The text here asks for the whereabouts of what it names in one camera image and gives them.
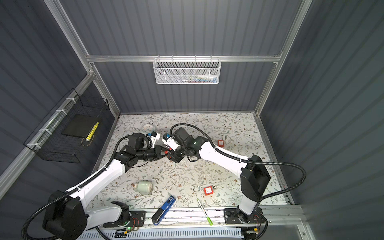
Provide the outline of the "red padlock with keys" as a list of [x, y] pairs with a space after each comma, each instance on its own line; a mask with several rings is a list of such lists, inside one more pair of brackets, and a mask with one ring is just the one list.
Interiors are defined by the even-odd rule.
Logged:
[[214, 190], [216, 190], [215, 186], [208, 186], [208, 187], [195, 187], [193, 189], [194, 192], [203, 191], [205, 196], [212, 195], [214, 193]]

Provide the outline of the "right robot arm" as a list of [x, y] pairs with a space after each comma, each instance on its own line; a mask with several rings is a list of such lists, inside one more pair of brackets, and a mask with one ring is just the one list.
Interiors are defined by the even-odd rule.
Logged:
[[[163, 143], [170, 149], [168, 159], [179, 163], [183, 158], [190, 162], [203, 159], [235, 174], [241, 183], [242, 199], [236, 208], [237, 218], [241, 223], [249, 223], [254, 211], [267, 198], [281, 195], [300, 186], [306, 179], [305, 169], [297, 164], [286, 162], [264, 162], [257, 155], [241, 156], [214, 144], [211, 137], [198, 127], [181, 123], [171, 127], [163, 137]], [[271, 180], [266, 166], [288, 166], [301, 171], [297, 183], [286, 189], [267, 194], [264, 192]]]

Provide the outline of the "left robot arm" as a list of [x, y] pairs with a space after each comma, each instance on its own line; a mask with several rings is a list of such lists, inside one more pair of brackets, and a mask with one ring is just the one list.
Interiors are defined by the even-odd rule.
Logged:
[[84, 231], [98, 228], [105, 223], [116, 223], [121, 228], [137, 226], [128, 205], [113, 201], [93, 211], [85, 208], [90, 201], [116, 178], [125, 174], [138, 161], [153, 162], [164, 157], [163, 147], [156, 144], [161, 135], [152, 132], [144, 135], [134, 133], [125, 136], [129, 142], [121, 150], [114, 149], [110, 160], [98, 171], [65, 192], [51, 194], [48, 203], [34, 212], [24, 223], [21, 235], [33, 239], [28, 227], [35, 217], [44, 213], [43, 229], [52, 234], [52, 240], [75, 240]]

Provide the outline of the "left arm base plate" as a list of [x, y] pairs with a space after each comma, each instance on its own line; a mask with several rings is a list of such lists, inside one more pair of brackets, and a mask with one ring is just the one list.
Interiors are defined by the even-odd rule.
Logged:
[[103, 224], [104, 228], [128, 228], [128, 227], [143, 227], [146, 218], [146, 211], [130, 211], [130, 217], [128, 220], [115, 222], [109, 222]]

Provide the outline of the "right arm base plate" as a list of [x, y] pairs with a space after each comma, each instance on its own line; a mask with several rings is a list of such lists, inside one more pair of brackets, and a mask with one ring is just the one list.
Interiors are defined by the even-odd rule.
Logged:
[[224, 209], [224, 218], [227, 225], [235, 224], [264, 224], [266, 220], [263, 217], [261, 208], [254, 209], [250, 215], [240, 211], [239, 208]]

